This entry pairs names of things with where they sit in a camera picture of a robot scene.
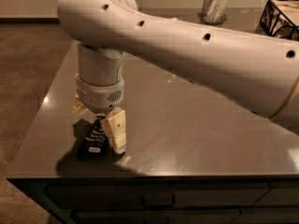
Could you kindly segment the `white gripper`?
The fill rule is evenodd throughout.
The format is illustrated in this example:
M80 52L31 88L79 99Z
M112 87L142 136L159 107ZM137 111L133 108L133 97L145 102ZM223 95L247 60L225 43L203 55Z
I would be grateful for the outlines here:
M118 83L113 85L95 86L76 76L76 89L74 112L78 112L85 105L93 113L105 113L114 106L121 104L124 94L124 80L121 78ZM125 111L120 107L114 107L106 113L104 125L111 147L117 154L122 154L127 144Z

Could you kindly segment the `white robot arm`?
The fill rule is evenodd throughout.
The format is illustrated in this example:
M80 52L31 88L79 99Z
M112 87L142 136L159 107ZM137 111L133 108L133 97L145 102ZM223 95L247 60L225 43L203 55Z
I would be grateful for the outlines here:
M78 97L94 113L112 112L105 128L118 153L125 150L121 70L130 54L298 131L295 41L147 15L135 0L59 0L57 12L79 42Z

